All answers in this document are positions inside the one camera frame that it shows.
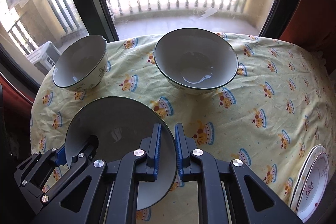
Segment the small purple-patterned white dish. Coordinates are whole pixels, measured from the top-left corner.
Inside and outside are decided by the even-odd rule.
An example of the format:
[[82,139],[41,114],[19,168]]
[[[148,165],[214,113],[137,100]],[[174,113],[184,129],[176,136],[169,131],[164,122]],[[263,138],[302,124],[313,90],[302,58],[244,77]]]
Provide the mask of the small purple-patterned white dish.
[[306,222],[322,200],[329,179],[329,158],[322,145],[313,147],[298,173],[289,207]]

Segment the red curtain left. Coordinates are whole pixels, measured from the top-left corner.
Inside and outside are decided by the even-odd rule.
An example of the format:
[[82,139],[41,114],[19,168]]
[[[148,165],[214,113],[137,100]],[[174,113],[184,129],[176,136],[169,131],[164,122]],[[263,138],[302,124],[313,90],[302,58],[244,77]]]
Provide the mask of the red curtain left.
[[33,102],[13,87],[5,77],[1,76],[3,88],[3,104],[7,112],[29,118]]

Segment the outdoor air conditioner unit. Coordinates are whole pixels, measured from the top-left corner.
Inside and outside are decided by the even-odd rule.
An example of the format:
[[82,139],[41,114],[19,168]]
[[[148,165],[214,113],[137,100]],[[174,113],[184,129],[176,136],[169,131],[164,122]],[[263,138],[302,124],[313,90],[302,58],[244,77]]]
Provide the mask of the outdoor air conditioner unit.
[[43,75],[57,63],[61,53],[51,41],[45,42],[39,48],[27,55],[28,61],[33,64]]

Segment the red curtain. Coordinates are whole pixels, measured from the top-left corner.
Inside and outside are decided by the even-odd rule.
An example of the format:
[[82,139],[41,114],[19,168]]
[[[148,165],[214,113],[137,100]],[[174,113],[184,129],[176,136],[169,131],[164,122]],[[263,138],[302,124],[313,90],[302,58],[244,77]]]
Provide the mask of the red curtain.
[[335,0],[300,0],[280,39],[325,56],[335,54]]
[[3,88],[3,104],[7,112],[29,118],[33,102],[13,87],[5,77],[1,76]]

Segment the red curtain right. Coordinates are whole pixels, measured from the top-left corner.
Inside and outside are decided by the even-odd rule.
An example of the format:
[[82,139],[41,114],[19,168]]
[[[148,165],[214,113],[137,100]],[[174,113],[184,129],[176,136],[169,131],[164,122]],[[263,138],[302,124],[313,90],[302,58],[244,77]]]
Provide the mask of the red curtain right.
[[280,39],[325,56],[335,54],[335,0],[300,0]]

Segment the floral ceramic bowl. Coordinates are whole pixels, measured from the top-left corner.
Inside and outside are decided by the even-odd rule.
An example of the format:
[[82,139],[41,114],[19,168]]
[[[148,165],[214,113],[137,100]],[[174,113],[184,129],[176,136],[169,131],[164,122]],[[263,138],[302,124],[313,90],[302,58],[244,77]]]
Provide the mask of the floral ceramic bowl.
[[177,174],[177,161],[170,129],[143,103],[126,97],[104,97],[81,108],[68,126],[67,164],[71,164],[91,135],[98,139],[95,160],[120,160],[126,153],[138,149],[142,139],[151,136],[156,123],[161,125],[162,133],[158,178],[154,182],[140,182],[137,201],[139,210],[151,207],[168,194]]
[[157,41],[154,61],[175,88],[189,94],[207,94],[236,76],[238,56],[222,36],[200,28],[173,30]]

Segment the yellow crown-print tablecloth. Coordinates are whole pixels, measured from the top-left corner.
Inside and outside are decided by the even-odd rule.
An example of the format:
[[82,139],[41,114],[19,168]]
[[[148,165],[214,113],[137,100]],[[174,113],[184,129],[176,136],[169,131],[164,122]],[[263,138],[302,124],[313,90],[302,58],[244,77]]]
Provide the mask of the yellow crown-print tablecloth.
[[322,145],[335,173],[335,92],[321,58],[292,43],[222,34],[237,53],[236,77],[213,93],[174,88],[154,61],[157,36],[111,42],[102,82],[87,92],[58,88],[48,74],[31,112],[31,149],[60,147],[86,104],[104,96],[138,100],[169,126],[181,123],[199,148],[216,158],[238,158],[289,206],[299,170]]

